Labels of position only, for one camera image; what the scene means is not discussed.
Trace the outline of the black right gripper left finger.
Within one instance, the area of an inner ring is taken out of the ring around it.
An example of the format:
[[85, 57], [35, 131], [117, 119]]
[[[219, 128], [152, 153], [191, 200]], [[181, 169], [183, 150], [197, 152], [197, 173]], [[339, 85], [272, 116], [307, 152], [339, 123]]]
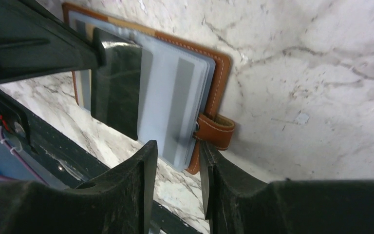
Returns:
[[157, 142], [150, 140], [74, 189], [0, 182], [0, 234], [146, 234], [157, 158]]

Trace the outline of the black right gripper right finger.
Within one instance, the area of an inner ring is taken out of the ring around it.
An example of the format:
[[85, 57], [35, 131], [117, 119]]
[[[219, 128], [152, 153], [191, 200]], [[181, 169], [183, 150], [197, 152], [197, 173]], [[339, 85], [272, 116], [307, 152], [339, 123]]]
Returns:
[[374, 180], [266, 183], [206, 141], [199, 158], [213, 234], [374, 234]]

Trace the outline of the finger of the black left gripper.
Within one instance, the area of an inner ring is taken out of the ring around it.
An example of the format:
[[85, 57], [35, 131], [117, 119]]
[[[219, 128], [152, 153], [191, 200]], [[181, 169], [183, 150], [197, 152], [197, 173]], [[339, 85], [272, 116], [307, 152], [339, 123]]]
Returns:
[[34, 0], [0, 0], [0, 84], [96, 69], [101, 56], [85, 37]]

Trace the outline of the black credit card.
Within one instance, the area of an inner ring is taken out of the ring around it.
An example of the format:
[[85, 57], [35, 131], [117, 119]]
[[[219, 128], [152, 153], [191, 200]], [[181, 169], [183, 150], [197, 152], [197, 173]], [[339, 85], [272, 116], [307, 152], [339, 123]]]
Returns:
[[142, 47], [99, 28], [93, 31], [93, 44], [101, 65], [92, 70], [91, 115], [137, 140]]

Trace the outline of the brown leather card holder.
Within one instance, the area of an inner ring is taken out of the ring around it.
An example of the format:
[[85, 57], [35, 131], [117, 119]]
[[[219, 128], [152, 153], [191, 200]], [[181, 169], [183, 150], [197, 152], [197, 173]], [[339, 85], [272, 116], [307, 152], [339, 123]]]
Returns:
[[[137, 135], [156, 140], [177, 171], [199, 172], [200, 140], [226, 150], [235, 123], [218, 114], [230, 71], [228, 55], [155, 29], [63, 3], [65, 22], [93, 43], [95, 28], [142, 47]], [[75, 101], [91, 114], [92, 70], [73, 72]]]

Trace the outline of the black metal mounting rail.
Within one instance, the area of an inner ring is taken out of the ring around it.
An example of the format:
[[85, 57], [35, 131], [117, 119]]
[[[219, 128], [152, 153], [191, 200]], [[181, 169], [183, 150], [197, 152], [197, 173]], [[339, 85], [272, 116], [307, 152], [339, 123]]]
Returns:
[[[87, 153], [64, 134], [0, 90], [0, 137], [6, 147], [17, 144], [43, 173], [37, 181], [57, 190], [74, 189], [108, 171], [106, 165]], [[54, 181], [43, 181], [43, 175]], [[0, 176], [0, 182], [20, 181]], [[195, 234], [197, 230], [153, 200], [149, 233]]]

